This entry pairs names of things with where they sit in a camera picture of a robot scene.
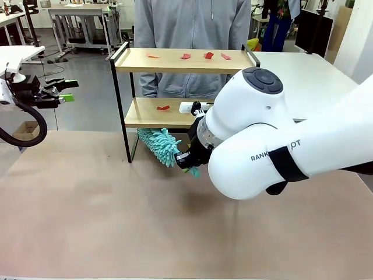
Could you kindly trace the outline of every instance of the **red paper piece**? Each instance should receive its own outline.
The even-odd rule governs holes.
[[[184,54],[182,57],[181,57],[181,59],[182,60],[188,60],[188,59],[190,59],[192,57],[192,55],[191,54]]]
[[[158,111],[164,111],[164,110],[168,110],[170,108],[170,106],[169,105],[167,105],[167,106],[164,106],[164,107],[157,107],[157,110]]]
[[[224,57],[225,60],[231,60],[232,58],[229,55],[221,53],[221,56]]]
[[[146,53],[146,56],[147,56],[147,57],[150,57],[150,58],[160,58],[160,57],[157,57],[157,56],[155,56],[155,55],[148,54],[148,53]]]
[[[210,60],[213,56],[214,56],[214,54],[212,52],[210,52],[210,51],[207,54],[205,54],[205,58],[207,60]]]

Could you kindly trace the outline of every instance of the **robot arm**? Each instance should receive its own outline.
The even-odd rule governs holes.
[[[52,79],[45,80],[46,85],[41,86],[35,75],[25,76],[18,73],[21,62],[21,59],[14,59],[7,64],[4,76],[0,78],[0,111],[20,108],[35,118],[40,132],[32,140],[21,141],[0,128],[0,138],[14,146],[31,147],[42,142],[47,136],[47,123],[33,106],[39,109],[51,109],[57,108],[64,102],[73,101],[71,94],[59,93],[66,88],[75,88],[79,85],[76,80]]]
[[[336,169],[357,172],[370,165],[373,76],[328,112],[295,124],[287,113],[282,88],[269,94],[266,86],[258,90],[263,85],[256,85],[252,78],[245,85],[245,71],[226,84],[199,122],[206,126],[204,131],[221,140],[213,147],[208,163],[211,181],[220,192],[239,200],[253,198],[264,190],[278,194],[289,181]],[[260,75],[255,77],[272,81]],[[229,108],[228,98],[221,98],[228,92],[237,102],[234,111]],[[199,139],[205,135],[197,133]]]

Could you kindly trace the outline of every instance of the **wooden shelf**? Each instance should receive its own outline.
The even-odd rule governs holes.
[[[131,106],[125,117],[128,128],[190,128],[195,117],[192,114],[181,114],[181,102],[213,102],[210,99],[185,99],[185,98],[145,98],[137,97],[132,100]],[[157,106],[170,108],[158,111]]]
[[[62,10],[62,9],[66,9],[66,10],[103,10],[103,11],[108,11],[108,7],[109,5],[108,4],[84,4],[83,6],[75,6],[75,7],[68,7],[66,6],[67,4],[52,4],[49,8],[43,8],[43,9],[46,9],[46,10],[54,10],[54,9],[57,9],[57,10]]]
[[[173,48],[127,48],[118,58],[115,67],[124,72],[147,73],[195,73],[195,74],[235,74],[247,67],[255,66],[246,51],[212,50],[212,59],[205,59],[209,50],[185,50]],[[146,53],[159,56],[149,58]],[[184,53],[190,59],[181,59]],[[221,54],[231,57],[225,60]]]

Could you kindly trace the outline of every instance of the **gray hoodie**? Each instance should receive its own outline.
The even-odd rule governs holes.
[[[250,13],[251,0],[136,0],[135,47],[240,50]],[[227,75],[142,73],[139,82],[146,97],[215,98]]]

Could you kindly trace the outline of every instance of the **teal microfiber duster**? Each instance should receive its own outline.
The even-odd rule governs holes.
[[[162,164],[167,167],[175,165],[174,154],[178,153],[177,145],[181,140],[176,141],[176,138],[168,133],[166,128],[151,129],[140,128],[138,129],[139,138],[145,145],[154,153]],[[199,177],[199,170],[197,167],[192,167],[186,172],[190,171],[196,178]]]

